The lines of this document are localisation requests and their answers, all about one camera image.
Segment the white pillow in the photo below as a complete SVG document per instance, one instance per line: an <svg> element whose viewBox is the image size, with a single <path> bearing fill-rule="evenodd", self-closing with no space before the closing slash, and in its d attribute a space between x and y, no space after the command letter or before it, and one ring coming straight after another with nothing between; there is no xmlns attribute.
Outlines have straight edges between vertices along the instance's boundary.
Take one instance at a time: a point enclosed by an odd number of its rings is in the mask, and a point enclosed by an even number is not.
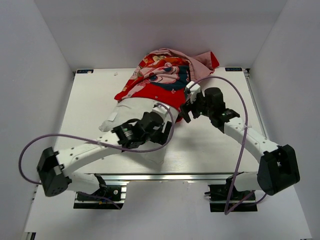
<svg viewBox="0 0 320 240"><path fill-rule="evenodd" d="M101 132L109 132L113 128L125 123L131 119L141 119L145 112L151 112L155 104L158 103L157 100L142 98L142 97L132 97L126 98L116 104L109 116L104 120L99 126ZM131 165L137 164L147 168L150 172L160 172L163 167L165 160L165 155L167 148L144 152L123 152L114 155L113 158L116 160L126 160Z"/></svg>

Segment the red cartoon print pillowcase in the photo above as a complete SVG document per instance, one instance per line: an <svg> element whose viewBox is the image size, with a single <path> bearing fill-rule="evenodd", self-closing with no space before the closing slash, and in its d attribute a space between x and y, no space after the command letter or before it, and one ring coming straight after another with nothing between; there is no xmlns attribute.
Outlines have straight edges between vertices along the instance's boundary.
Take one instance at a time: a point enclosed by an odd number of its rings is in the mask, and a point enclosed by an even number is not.
<svg viewBox="0 0 320 240"><path fill-rule="evenodd" d="M211 51L188 56L169 48L154 50L142 59L114 98L118 103L128 98L147 98L179 111L186 101L186 85L212 74L219 65Z"/></svg>

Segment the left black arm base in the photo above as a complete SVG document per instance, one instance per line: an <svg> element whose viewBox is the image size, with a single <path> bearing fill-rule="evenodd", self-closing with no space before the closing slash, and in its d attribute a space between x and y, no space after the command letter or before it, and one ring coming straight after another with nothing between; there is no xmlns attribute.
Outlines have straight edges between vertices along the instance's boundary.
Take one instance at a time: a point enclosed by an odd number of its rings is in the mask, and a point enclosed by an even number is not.
<svg viewBox="0 0 320 240"><path fill-rule="evenodd" d="M124 185L108 184L99 174L95 174L99 189L92 194L77 192L74 209L84 210L121 210L124 205Z"/></svg>

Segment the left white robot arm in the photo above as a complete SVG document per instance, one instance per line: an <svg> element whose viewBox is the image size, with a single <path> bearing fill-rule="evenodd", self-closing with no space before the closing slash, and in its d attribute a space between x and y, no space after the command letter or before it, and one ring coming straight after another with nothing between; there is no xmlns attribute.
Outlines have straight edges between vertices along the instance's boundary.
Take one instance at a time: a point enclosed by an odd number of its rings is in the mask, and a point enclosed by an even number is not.
<svg viewBox="0 0 320 240"><path fill-rule="evenodd" d="M148 142L163 148L172 138L173 122L173 118L165 119L157 112L145 112L141 119L128 120L97 140L86 139L81 145L58 151L46 148L37 165L45 196L73 191L90 194L96 200L103 198L107 187L103 178L78 170L111 155L140 153L139 147Z"/></svg>

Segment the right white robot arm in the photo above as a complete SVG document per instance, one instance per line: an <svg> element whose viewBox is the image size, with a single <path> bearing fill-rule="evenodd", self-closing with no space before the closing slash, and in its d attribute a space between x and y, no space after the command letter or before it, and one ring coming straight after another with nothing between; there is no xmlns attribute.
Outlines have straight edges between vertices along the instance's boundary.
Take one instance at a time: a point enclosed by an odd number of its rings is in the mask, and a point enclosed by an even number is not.
<svg viewBox="0 0 320 240"><path fill-rule="evenodd" d="M244 144L259 164L257 172L243 172L225 187L229 198L236 200L244 191L256 190L273 196L300 181L295 150L288 144L281 146L265 138L245 124L236 111L226 107L219 88L201 91L197 84L186 87L184 92L187 101L180 107L180 116L187 123L200 116L209 118L210 123L222 133Z"/></svg>

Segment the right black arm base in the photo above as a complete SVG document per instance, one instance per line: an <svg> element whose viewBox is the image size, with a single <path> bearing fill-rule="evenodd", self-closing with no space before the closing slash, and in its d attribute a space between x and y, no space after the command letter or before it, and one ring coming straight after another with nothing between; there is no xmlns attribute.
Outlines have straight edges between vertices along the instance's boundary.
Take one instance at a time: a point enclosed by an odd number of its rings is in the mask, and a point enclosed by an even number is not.
<svg viewBox="0 0 320 240"><path fill-rule="evenodd" d="M227 184L208 184L208 190L204 193L205 197L209 199L209 207L211 213L223 213L227 203L227 197L229 193L229 186ZM228 208L232 208L240 200L245 198L251 192L237 191L234 187L231 193ZM256 205L256 196L253 193L245 201L243 201L239 206L237 206L232 212L257 212L258 207Z"/></svg>

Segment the blue label sticker right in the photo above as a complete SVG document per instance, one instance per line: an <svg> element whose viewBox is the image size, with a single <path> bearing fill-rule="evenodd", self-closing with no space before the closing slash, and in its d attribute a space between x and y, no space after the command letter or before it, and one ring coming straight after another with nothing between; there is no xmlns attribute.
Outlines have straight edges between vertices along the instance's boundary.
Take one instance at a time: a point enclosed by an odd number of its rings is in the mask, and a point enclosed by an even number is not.
<svg viewBox="0 0 320 240"><path fill-rule="evenodd" d="M243 69L241 67L225 67L226 72L242 72Z"/></svg>

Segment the blue label sticker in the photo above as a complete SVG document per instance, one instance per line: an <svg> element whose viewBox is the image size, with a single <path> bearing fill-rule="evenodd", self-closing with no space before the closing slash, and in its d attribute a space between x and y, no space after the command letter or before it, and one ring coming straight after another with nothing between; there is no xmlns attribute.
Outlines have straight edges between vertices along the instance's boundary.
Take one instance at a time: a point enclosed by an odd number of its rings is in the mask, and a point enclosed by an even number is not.
<svg viewBox="0 0 320 240"><path fill-rule="evenodd" d="M93 72L93 69L78 69L76 74L92 74Z"/></svg>
<svg viewBox="0 0 320 240"><path fill-rule="evenodd" d="M242 72L243 69L241 67L225 67L226 72Z"/></svg>

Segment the blue label sticker left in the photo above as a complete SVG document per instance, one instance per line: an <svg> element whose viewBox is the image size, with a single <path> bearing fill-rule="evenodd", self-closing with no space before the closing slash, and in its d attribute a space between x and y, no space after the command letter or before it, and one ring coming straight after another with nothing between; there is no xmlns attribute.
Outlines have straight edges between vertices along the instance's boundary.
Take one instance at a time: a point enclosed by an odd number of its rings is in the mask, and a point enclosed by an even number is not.
<svg viewBox="0 0 320 240"><path fill-rule="evenodd" d="M92 74L93 72L93 69L78 69L76 74Z"/></svg>

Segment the aluminium table frame rail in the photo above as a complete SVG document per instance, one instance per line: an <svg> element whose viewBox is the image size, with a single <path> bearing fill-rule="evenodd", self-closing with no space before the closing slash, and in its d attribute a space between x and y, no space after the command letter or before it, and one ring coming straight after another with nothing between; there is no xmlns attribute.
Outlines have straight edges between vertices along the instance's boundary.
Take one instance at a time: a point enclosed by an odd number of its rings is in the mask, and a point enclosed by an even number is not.
<svg viewBox="0 0 320 240"><path fill-rule="evenodd" d="M231 172L218 173L198 173L198 174L182 174L182 173L165 173L165 174L101 174L106 181L214 181L225 180L231 177Z"/></svg>

